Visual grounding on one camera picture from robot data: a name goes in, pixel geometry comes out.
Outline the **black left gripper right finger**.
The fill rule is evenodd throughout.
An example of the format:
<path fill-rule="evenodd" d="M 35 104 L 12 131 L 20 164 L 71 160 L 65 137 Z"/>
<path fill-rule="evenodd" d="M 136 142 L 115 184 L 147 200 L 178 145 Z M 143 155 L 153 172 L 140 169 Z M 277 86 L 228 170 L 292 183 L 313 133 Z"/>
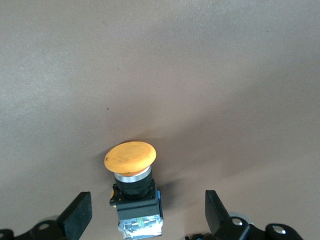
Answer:
<path fill-rule="evenodd" d="M 292 227 L 270 223 L 261 230 L 241 216 L 230 216 L 215 190 L 205 191 L 205 217 L 210 233 L 186 236 L 187 240 L 302 240 Z"/>

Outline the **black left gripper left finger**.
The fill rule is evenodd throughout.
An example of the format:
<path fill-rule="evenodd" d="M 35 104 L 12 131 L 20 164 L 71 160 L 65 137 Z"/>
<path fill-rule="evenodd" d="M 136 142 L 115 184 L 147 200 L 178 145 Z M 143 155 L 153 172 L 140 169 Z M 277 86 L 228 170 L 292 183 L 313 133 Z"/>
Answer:
<path fill-rule="evenodd" d="M 15 236 L 11 229 L 1 229 L 2 240 L 78 240 L 92 220 L 90 192 L 80 192 L 55 219 L 37 223 L 27 232 Z"/>

